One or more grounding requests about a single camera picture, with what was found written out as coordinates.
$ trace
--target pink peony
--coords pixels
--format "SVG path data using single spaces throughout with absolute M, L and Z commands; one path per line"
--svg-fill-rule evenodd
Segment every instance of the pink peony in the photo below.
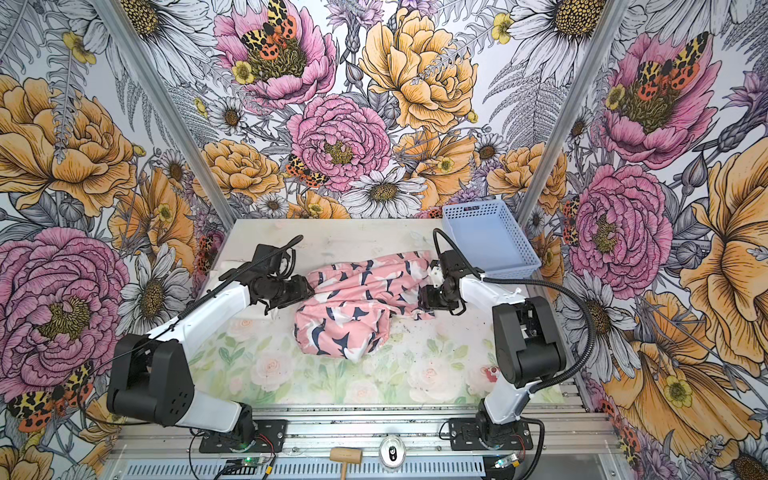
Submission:
M 312 100 L 286 125 L 293 154 L 315 172 L 326 175 L 326 187 L 346 192 L 349 182 L 389 163 L 386 125 L 374 110 L 333 94 Z
M 61 385 L 112 357 L 128 270 L 85 232 L 48 228 L 0 246 L 0 393 L 5 400 Z
M 247 96 L 256 106 L 284 108 L 288 104 L 300 104 L 316 94 L 329 91 L 336 80 L 336 45 L 331 34 L 323 37 L 306 7 L 301 13 L 286 0 L 288 15 L 296 20 L 296 37 L 280 48 L 274 60 L 262 60 L 249 55 L 248 48 L 240 40 L 243 34 L 263 30 L 267 22 L 267 7 L 256 13 L 249 6 L 245 16 L 232 11 L 232 16 L 218 15 L 214 19 L 216 48 L 223 52 L 219 64 L 232 69 L 233 84 L 246 89 Z
M 600 277 L 623 300 L 642 293 L 672 245 L 658 179 L 639 165 L 616 171 L 602 165 L 579 201 L 579 244 L 571 249 L 574 271 Z
M 591 127 L 592 141 L 616 151 L 630 162 L 643 162 L 657 170 L 671 164 L 707 130 L 716 108 L 707 108 L 712 98 L 720 62 L 712 59 L 711 35 L 697 62 L 699 71 L 680 90 L 660 88 L 650 100 L 641 100 L 637 91 L 641 83 L 637 70 L 643 62 L 661 65 L 675 59 L 686 45 L 673 46 L 669 40 L 660 44 L 658 37 L 640 35 L 619 62 L 619 70 L 608 79 L 611 90 L 605 99 L 602 115 Z

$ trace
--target pink patterned cloth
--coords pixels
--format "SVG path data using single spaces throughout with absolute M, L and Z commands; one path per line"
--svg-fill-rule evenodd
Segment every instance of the pink patterned cloth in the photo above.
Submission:
M 315 296 L 296 312 L 293 327 L 301 351 L 358 362 L 387 341 L 392 315 L 432 318 L 417 307 L 430 260 L 426 251 L 397 253 L 310 272 Z

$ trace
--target blue mesh basket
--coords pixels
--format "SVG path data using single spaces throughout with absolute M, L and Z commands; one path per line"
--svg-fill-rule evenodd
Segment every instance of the blue mesh basket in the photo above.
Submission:
M 469 262 L 494 278 L 528 278 L 541 266 L 536 252 L 502 200 L 442 208 L 443 230 Z

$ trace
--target white table surface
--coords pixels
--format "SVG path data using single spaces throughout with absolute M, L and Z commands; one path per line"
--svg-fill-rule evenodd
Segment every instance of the white table surface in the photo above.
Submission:
M 440 220 L 238 220 L 210 274 L 251 260 L 258 243 L 281 247 L 296 235 L 294 274 L 336 262 L 430 250 Z M 293 338 L 298 305 L 263 316 L 250 306 L 190 360 L 197 388 L 251 405 L 474 403 L 490 391 L 495 367 L 490 312 L 392 319 L 389 341 L 355 364 L 301 353 Z M 557 387 L 534 401 L 562 403 Z

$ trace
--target daisy center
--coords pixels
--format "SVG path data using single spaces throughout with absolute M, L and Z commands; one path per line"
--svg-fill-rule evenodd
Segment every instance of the daisy center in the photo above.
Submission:
M 573 127 L 571 127 L 571 136 L 572 137 L 578 137 L 579 135 L 584 133 L 584 121 L 579 119 L 574 122 Z
M 160 20 L 149 0 L 120 0 L 120 3 L 139 35 L 146 37 L 157 31 Z
M 493 145 L 485 145 L 479 151 L 480 160 L 486 161 L 496 155 L 496 148 Z
M 731 464 L 739 478 L 743 480 L 768 480 L 768 471 L 752 455 L 741 453 Z
M 399 190 L 394 184 L 376 185 L 371 189 L 371 200 L 377 202 L 387 202 L 395 198 L 398 192 Z
M 616 224 L 608 223 L 605 220 L 605 214 L 598 218 L 598 232 L 592 237 L 594 243 L 598 246 L 598 252 L 609 253 L 614 251 L 618 238 L 616 235 Z
M 240 123 L 240 116 L 235 110 L 227 110 L 224 112 L 224 123 L 230 127 L 236 127 Z
M 600 303 L 587 300 L 587 308 L 594 321 L 594 329 L 598 335 L 607 335 L 611 331 L 611 318 Z
M 334 165 L 346 165 L 352 162 L 354 153 L 352 149 L 347 147 L 344 142 L 337 141 L 334 145 L 326 142 L 325 151 L 331 156 L 331 163 Z
M 564 0 L 558 6 L 554 26 L 566 35 L 590 36 L 604 6 L 605 0 Z
M 248 61 L 252 68 L 250 72 L 244 74 L 244 77 L 253 74 L 255 81 L 267 81 L 284 75 L 301 78 L 306 67 L 306 53 L 299 46 L 299 41 L 291 38 L 286 40 L 285 47 L 280 47 L 277 58 L 264 60 L 260 55 L 251 54 Z
M 163 309 L 164 300 L 163 283 L 157 279 L 150 280 L 144 288 L 144 295 L 141 296 L 141 314 L 144 318 L 154 318 Z
M 170 164 L 168 166 L 168 173 L 170 177 L 176 180 L 177 182 L 180 182 L 181 179 L 184 177 L 184 170 L 182 166 L 179 164 Z
M 49 339 L 59 333 L 66 333 L 70 339 L 78 339 L 91 324 L 91 309 L 85 300 L 76 296 L 64 302 L 52 303 L 48 309 L 51 310 L 51 321 L 40 325 L 38 331 Z

